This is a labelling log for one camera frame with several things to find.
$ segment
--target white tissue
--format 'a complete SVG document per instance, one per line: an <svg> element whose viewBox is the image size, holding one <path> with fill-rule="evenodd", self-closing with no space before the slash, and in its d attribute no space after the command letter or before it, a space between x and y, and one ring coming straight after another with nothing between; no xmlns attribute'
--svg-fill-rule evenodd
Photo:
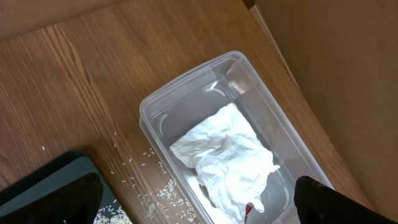
<svg viewBox="0 0 398 224"><path fill-rule="evenodd" d="M244 223L248 203L264 212L260 194L268 174L279 166L233 103L195 126L170 149L187 167L195 168L210 200L233 223Z"/></svg>

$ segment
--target clear plastic bin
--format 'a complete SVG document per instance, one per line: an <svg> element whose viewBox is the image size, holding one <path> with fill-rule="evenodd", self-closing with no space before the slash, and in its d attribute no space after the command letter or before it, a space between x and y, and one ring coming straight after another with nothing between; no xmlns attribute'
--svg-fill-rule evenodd
<svg viewBox="0 0 398 224"><path fill-rule="evenodd" d="M233 102L272 151L280 165L261 194L265 212L253 210L248 223L300 223L294 206L295 181L310 176L332 187L274 97L241 52L229 52L184 73L140 106L141 128L180 190L205 223L227 223L211 206L196 172L179 161L169 147L190 129Z"/></svg>

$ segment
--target red object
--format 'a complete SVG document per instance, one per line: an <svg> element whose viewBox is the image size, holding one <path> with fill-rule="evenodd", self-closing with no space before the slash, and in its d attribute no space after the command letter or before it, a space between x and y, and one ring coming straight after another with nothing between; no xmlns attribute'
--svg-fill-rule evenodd
<svg viewBox="0 0 398 224"><path fill-rule="evenodd" d="M244 224L246 224L246 222L247 222L247 220L248 220L249 212L250 212L252 209L253 209L253 206L251 206L251 205L249 205L249 204L246 205L246 214L245 214L245 216L244 216Z"/></svg>

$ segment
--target transparent storage box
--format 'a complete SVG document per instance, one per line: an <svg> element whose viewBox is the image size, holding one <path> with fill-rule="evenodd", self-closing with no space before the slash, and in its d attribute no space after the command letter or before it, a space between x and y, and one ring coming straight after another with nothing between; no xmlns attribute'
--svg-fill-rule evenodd
<svg viewBox="0 0 398 224"><path fill-rule="evenodd" d="M205 223L227 223L206 197L196 172L169 147L190 129L233 102L271 150L280 169L261 194L265 212L252 210L248 223L300 223L294 206L295 181L310 176L332 187L270 91L241 52L229 52L184 73L141 103L140 125L152 147Z"/></svg>

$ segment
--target wooden table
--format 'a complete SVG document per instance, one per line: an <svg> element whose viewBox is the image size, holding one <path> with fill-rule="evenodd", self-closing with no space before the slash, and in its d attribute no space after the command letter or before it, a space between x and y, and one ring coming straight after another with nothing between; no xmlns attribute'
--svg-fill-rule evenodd
<svg viewBox="0 0 398 224"><path fill-rule="evenodd" d="M158 202L154 192L170 176L157 156L143 155L150 145L139 105L230 50L247 56L335 189L371 207L240 0L125 1L1 42L0 190L89 145L134 223L186 222L169 205L146 218L149 204ZM141 205L137 195L149 192L150 203Z"/></svg>

